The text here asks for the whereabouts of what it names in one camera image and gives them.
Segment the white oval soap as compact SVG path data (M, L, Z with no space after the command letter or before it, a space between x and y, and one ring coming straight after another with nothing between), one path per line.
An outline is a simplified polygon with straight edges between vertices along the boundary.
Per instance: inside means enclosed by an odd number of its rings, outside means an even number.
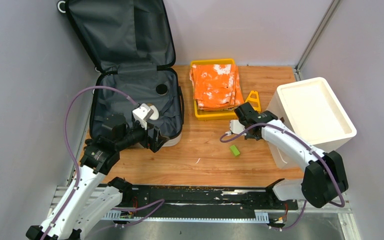
M159 110L157 109L157 107L153 104L149 104L148 106L152 110L152 114L150 115L149 119L152 121L158 120L160 117L160 113L159 113Z

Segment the orange tie-dye jeans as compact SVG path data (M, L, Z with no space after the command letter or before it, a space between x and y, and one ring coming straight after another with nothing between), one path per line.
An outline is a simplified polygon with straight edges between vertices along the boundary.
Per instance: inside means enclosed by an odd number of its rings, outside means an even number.
M230 111L245 102L236 64L193 64L189 79L200 110Z

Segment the black white space suitcase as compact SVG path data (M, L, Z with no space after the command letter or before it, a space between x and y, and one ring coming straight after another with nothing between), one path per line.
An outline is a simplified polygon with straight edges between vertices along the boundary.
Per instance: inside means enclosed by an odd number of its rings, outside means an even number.
M182 136L185 110L176 51L165 3L162 0L60 0L82 46L99 72L89 117L89 135L103 133L104 119L124 114L132 120L133 102L159 111L151 123L169 137L172 147ZM160 96L156 86L165 84Z

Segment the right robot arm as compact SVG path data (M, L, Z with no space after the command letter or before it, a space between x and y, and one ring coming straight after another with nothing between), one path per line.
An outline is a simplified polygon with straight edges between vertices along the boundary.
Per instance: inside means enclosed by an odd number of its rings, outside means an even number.
M345 207L342 194L349 184L338 152L311 145L272 112L258 112L248 102L237 107L234 113L237 119L231 121L229 127L236 138L265 140L284 152L304 173L302 179L281 179L272 184L272 191L265 195L270 208L278 209L287 200L306 200L316 208L327 204Z

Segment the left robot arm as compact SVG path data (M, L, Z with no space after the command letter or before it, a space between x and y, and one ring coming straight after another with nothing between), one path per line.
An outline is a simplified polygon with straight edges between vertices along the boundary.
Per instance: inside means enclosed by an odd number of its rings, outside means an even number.
M169 140L158 127L141 118L128 124L123 114L106 118L101 129L102 134L86 140L74 181L51 215L27 230L29 240L84 240L112 208L126 207L133 201L132 184L115 177L97 199L87 204L96 187L120 160L120 152L140 144L155 153Z

